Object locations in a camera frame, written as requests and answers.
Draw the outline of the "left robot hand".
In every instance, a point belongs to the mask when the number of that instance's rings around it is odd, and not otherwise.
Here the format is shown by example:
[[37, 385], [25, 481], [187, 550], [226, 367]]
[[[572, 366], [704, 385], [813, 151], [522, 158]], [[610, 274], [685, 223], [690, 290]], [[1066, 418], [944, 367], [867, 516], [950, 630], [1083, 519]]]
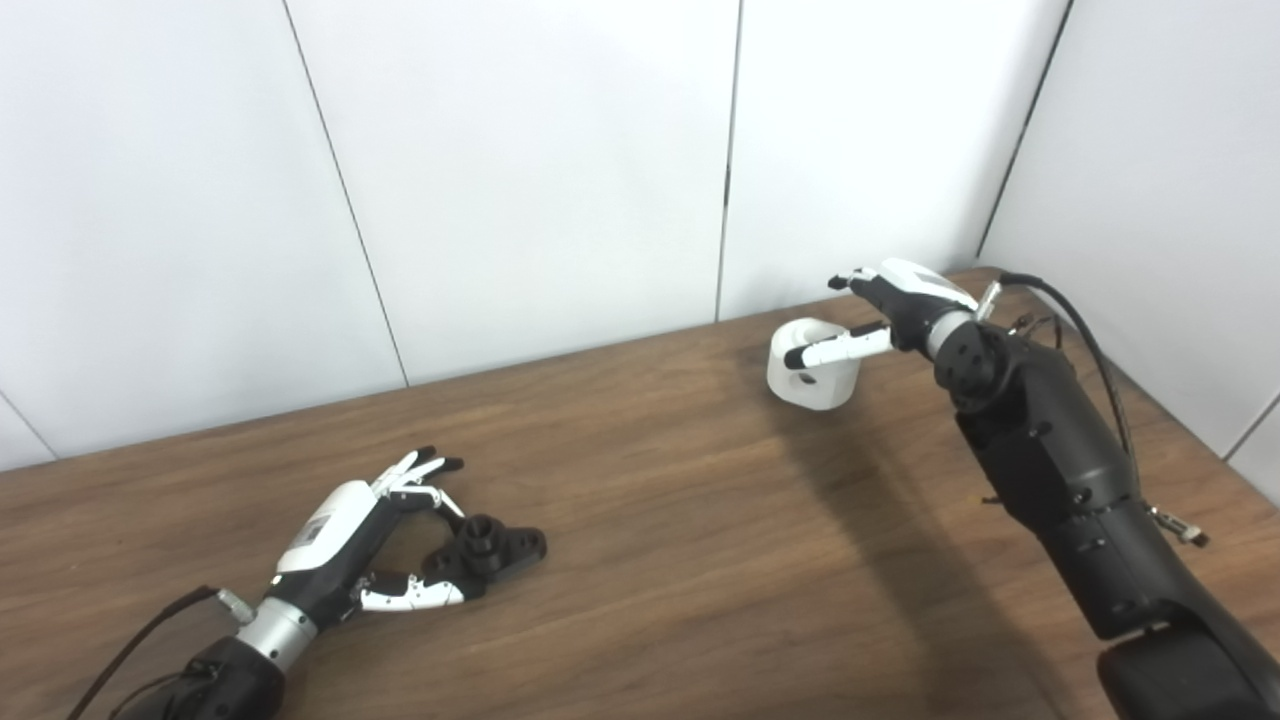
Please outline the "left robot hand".
[[276, 562], [266, 596], [297, 609], [317, 632], [355, 614], [411, 612], [463, 603], [468, 592], [454, 582], [429, 582], [410, 573], [392, 591], [372, 591], [371, 564], [402, 516], [434, 512], [457, 532], [465, 514], [433, 484], [440, 474], [465, 466], [460, 457], [431, 446], [406, 454], [372, 480], [338, 486], [312, 512]]

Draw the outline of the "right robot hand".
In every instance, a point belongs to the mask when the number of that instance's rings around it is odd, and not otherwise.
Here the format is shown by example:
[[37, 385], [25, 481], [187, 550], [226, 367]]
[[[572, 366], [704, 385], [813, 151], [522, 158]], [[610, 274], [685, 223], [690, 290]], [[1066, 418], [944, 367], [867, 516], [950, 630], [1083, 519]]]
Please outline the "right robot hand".
[[933, 359], [948, 336], [936, 334], [947, 322], [973, 322], [978, 301], [941, 274], [908, 260], [891, 258], [878, 268], [861, 266], [832, 275], [832, 290], [847, 290], [865, 300], [882, 316], [869, 323], [828, 334], [782, 354], [790, 372], [803, 372], [838, 363], [861, 361], [891, 350], [919, 352]]

